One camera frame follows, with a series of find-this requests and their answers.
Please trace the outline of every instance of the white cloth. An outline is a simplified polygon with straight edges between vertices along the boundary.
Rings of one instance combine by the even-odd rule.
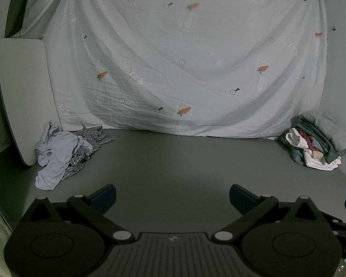
[[[286,134],[286,139],[296,148],[309,149],[308,143],[295,128],[290,129],[290,132]]]
[[[325,159],[314,159],[313,151],[308,148],[308,143],[306,140],[300,135],[300,133],[295,129],[291,128],[290,132],[286,134],[287,141],[294,147],[301,148],[304,150],[304,159],[306,166],[309,168],[331,171],[338,167],[341,164],[341,157],[339,156],[330,164],[325,162]]]
[[[272,137],[324,86],[324,0],[28,0],[15,37],[44,37],[65,130]]]
[[[337,159],[333,160],[330,164],[326,163],[325,160],[322,158],[321,160],[314,159],[304,151],[304,158],[305,163],[309,168],[314,168],[318,170],[324,170],[324,171],[331,171],[338,167],[339,164],[341,164],[341,157],[337,157]]]
[[[36,144],[39,165],[45,166],[36,176],[35,185],[41,190],[53,190],[62,180],[73,154],[80,146],[92,146],[68,131],[60,131],[58,126],[50,122],[41,140]]]

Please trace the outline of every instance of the gray cloth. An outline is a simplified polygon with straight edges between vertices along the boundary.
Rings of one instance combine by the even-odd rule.
[[[346,150],[345,130],[326,113],[319,110],[309,110],[301,113],[300,117],[317,127],[333,144],[336,151],[340,152]]]
[[[286,139],[286,134],[288,133],[288,130],[285,130],[279,137],[278,141],[283,144],[285,147],[290,149],[291,158],[294,162],[306,166],[305,159],[304,159],[304,151],[301,148],[297,148],[292,146]]]
[[[311,145],[323,153],[323,149],[322,149],[322,146],[320,146],[320,143],[312,136],[310,136],[310,139],[311,139]]]
[[[90,143],[92,151],[87,149],[87,147],[81,146],[76,153],[73,154],[62,180],[82,170],[85,166],[84,162],[89,160],[91,156],[100,149],[101,145],[114,140],[114,137],[111,135],[102,133],[102,126],[86,128],[83,123],[82,126],[83,129],[75,132],[74,135],[81,136],[85,141]]]

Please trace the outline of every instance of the metal bolt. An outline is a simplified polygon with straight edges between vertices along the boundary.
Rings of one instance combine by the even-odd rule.
[[[113,233],[113,237],[116,240],[128,240],[131,238],[132,234],[128,231],[120,230]]]
[[[226,240],[232,239],[233,234],[231,232],[228,232],[228,231],[219,231],[214,235],[214,237],[217,240],[226,241]]]

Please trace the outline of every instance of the carrot print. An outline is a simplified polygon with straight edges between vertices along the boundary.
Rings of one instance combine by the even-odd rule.
[[[189,6],[187,6],[188,9],[192,10],[197,8],[200,5],[200,3],[194,3],[194,4],[190,4]]]
[[[180,116],[182,116],[183,114],[186,114],[190,111],[191,107],[187,107],[187,108],[183,108],[181,109],[179,112],[177,112],[177,114],[179,114]]]
[[[102,78],[104,78],[104,76],[107,74],[108,72],[102,72],[99,75],[97,75],[98,80],[101,80]]]
[[[266,71],[267,68],[269,68],[269,66],[261,66],[261,67],[257,68],[257,71],[262,73],[262,72]]]

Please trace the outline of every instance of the logo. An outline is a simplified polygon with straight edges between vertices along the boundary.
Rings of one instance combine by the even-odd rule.
[[[283,43],[290,48],[290,50],[292,51],[292,55],[293,56],[296,56],[297,55],[297,49],[290,43],[290,41],[285,38],[285,37],[282,37],[281,38],[281,41],[283,41]]]
[[[168,238],[168,240],[170,240],[172,243],[174,243],[174,241],[179,240],[179,238],[176,237],[175,235],[173,235],[170,238]]]
[[[134,81],[134,85],[143,86],[143,76],[140,77],[140,75],[137,74],[136,71],[131,68],[128,63],[124,64],[121,68],[128,74],[129,77],[131,77],[131,79]]]

